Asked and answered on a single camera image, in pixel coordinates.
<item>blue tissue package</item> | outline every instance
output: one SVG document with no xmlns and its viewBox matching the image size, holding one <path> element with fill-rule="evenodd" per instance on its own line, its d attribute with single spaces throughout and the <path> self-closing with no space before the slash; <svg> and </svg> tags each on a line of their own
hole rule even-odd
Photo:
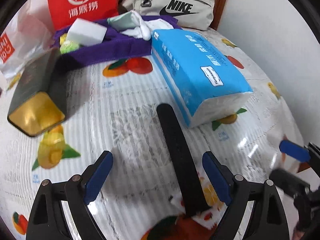
<svg viewBox="0 0 320 240">
<path fill-rule="evenodd" d="M 155 30 L 151 55 L 189 127 L 236 113 L 252 94 L 239 70 L 198 33 Z"/>
</svg>

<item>white sponge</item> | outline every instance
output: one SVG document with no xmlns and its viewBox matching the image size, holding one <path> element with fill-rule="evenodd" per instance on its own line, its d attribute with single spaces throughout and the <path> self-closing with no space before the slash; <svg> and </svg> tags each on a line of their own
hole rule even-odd
<svg viewBox="0 0 320 240">
<path fill-rule="evenodd" d="M 106 35 L 107 27 L 84 19 L 76 19 L 67 34 L 67 41 L 92 46 L 100 44 Z"/>
</svg>

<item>zipper pull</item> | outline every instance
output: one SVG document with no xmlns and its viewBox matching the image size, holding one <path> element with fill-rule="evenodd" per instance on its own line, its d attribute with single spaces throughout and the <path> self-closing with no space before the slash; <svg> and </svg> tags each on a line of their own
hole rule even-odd
<svg viewBox="0 0 320 240">
<path fill-rule="evenodd" d="M 141 7 L 151 7 L 150 0 L 142 0 Z"/>
</svg>

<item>nike swoosh logo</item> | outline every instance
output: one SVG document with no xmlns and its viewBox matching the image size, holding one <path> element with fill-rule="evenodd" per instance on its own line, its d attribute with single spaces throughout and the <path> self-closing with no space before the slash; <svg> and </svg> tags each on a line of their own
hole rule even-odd
<svg viewBox="0 0 320 240">
<path fill-rule="evenodd" d="M 168 13 L 165 9 L 168 5 L 164 6 L 161 11 L 159 12 L 159 15 L 170 15 L 170 16 L 180 16 L 180 15 L 188 15 L 188 14 L 195 14 L 190 12 L 182 12 L 182 13 Z"/>
</svg>

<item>white plastic bag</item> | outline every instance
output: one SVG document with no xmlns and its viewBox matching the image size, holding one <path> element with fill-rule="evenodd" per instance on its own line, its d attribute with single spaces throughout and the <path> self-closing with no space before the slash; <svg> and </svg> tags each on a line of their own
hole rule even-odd
<svg viewBox="0 0 320 240">
<path fill-rule="evenodd" d="M 3 90 L 29 60 L 46 51 L 51 44 L 52 33 L 29 13 L 30 4 L 29 0 L 20 8 L 0 38 L 0 72 L 7 81 L 0 84 Z"/>
</svg>

